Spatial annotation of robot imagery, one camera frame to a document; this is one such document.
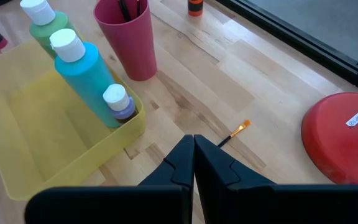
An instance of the white bottle cap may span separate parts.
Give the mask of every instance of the white bottle cap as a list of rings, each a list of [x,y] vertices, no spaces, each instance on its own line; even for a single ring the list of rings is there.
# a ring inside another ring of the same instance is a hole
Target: white bottle cap
[[[64,62],[75,62],[85,55],[85,46],[72,29],[61,29],[50,37],[50,45]]]
[[[122,111],[129,105],[129,96],[120,84],[112,84],[103,93],[103,99],[114,111]]]
[[[22,0],[20,6],[35,25],[43,26],[55,19],[55,12],[47,0]]]

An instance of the paintbrush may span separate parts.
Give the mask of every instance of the paintbrush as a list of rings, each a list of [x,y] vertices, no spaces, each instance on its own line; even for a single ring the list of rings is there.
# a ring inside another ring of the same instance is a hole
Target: paintbrush
[[[139,0],[136,1],[136,16],[137,17],[140,16],[140,1]]]
[[[233,138],[236,134],[240,133],[240,131],[244,130],[251,124],[250,120],[245,120],[233,133],[231,133],[227,138],[225,138],[221,143],[218,144],[218,147],[224,146],[231,138]]]
[[[125,4],[125,0],[118,0],[118,5],[121,10],[122,16],[124,17],[125,22],[131,21],[131,15],[129,15],[129,11],[127,5]]]

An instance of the blue paint bottle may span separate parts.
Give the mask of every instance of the blue paint bottle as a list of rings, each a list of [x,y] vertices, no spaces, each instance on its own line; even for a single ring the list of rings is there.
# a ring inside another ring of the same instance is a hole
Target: blue paint bottle
[[[72,29],[54,32],[50,43],[58,55],[55,59],[57,72],[107,127],[118,127],[119,123],[103,100],[104,91],[114,84],[114,79],[98,48],[89,42],[82,43]]]

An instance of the red lid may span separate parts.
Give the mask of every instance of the red lid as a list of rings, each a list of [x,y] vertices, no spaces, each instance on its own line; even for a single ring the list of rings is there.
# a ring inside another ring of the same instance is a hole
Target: red lid
[[[315,104],[302,122],[302,140],[310,158],[337,184],[358,184],[358,93],[339,93]]]

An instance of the pink plastic cup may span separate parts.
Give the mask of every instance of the pink plastic cup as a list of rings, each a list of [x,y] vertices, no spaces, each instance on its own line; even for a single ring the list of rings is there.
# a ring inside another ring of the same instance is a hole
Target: pink plastic cup
[[[157,71],[149,4],[140,0],[141,14],[136,17],[136,0],[125,3],[132,18],[130,22],[125,22],[118,0],[100,0],[94,17],[128,77],[135,81],[148,80]]]

